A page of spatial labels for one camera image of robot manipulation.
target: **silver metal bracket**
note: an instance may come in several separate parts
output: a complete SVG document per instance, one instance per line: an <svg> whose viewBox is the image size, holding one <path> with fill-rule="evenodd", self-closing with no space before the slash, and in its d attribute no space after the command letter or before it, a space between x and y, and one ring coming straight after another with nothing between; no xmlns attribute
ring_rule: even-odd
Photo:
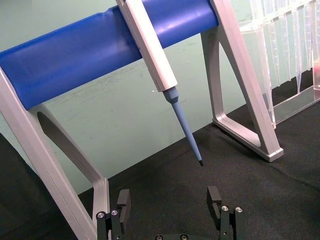
<svg viewBox="0 0 320 240"><path fill-rule="evenodd" d="M229 0L210 0L219 26L201 33L202 48L209 85L213 123L242 144L272 162L284 151L268 115L244 39ZM220 78L220 45L223 47L240 85L256 133L227 117Z"/></svg>
<svg viewBox="0 0 320 240"><path fill-rule="evenodd" d="M93 212L109 212L108 180L43 105L27 111L0 67L0 112L30 159L63 216L79 240L97 239L97 219L91 218L70 184L46 135L92 183Z"/></svg>

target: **light green wall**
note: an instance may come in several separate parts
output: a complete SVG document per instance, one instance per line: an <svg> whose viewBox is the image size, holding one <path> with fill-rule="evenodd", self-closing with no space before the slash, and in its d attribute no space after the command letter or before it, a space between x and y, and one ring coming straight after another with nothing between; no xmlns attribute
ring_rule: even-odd
<svg viewBox="0 0 320 240"><path fill-rule="evenodd" d="M233 0L239 20L251 17L249 3ZM115 5L114 0L1 0L0 51ZM200 35L165 50L178 80L180 102L191 129L212 119ZM221 57L224 105L245 103L231 66ZM155 89L142 60L58 96L45 105L106 177L111 177L184 137L171 106ZM0 131L28 161L7 123ZM52 146L78 193L90 183Z"/></svg>

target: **blue pipette tip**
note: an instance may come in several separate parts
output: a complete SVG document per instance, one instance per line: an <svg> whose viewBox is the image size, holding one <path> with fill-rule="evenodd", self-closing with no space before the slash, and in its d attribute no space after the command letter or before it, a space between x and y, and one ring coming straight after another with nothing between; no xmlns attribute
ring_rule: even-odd
<svg viewBox="0 0 320 240"><path fill-rule="evenodd" d="M173 108L173 110L174 110L174 112L180 122L180 125L181 125L183 131L184 131L184 134L185 134L187 140L189 141L190 146L196 156L196 159L200 162L200 165L203 166L204 163L203 163L201 154L199 152L199 148L198 148L197 143L195 141L195 138L190 130L190 127L187 123L187 119L184 115L184 112L178 103L179 94L178 94L177 89L175 87L172 87L168 90L165 90L163 92L163 94L164 94L165 99L169 103L171 103L172 108Z"/></svg>

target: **black cloth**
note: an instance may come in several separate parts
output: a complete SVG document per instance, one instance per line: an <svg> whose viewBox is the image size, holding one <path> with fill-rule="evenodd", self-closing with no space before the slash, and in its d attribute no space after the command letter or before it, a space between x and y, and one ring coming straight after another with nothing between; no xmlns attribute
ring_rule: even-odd
<svg viewBox="0 0 320 240"><path fill-rule="evenodd" d="M281 87L273 91L275 102L295 92L294 82ZM230 117L253 127L245 106ZM210 124L194 134L204 167L184 138L110 178L112 204L120 189L130 189L126 239L174 233L217 239L207 186L217 186L230 208L243 208L248 240L320 239L320 103L279 124L276 134L284 156L272 163ZM3 137L0 156L0 239L76 239L42 182ZM92 189L80 195L90 214L92 197Z"/></svg>

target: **pipette stand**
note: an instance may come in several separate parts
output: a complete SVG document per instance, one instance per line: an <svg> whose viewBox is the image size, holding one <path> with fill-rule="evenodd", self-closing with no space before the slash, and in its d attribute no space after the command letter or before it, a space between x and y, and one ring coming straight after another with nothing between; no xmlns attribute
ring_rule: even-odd
<svg viewBox="0 0 320 240"><path fill-rule="evenodd" d="M284 152L280 148L259 82L230 1L210 0L219 26L201 33L209 85L213 123L272 162ZM219 49L223 47L242 90L256 133L227 117L223 106Z"/></svg>
<svg viewBox="0 0 320 240"><path fill-rule="evenodd" d="M97 219L91 218L62 169L47 137L91 182L93 212L109 212L108 180L64 130L44 104L27 111L0 67L0 112L12 129L36 172L79 240L97 239Z"/></svg>

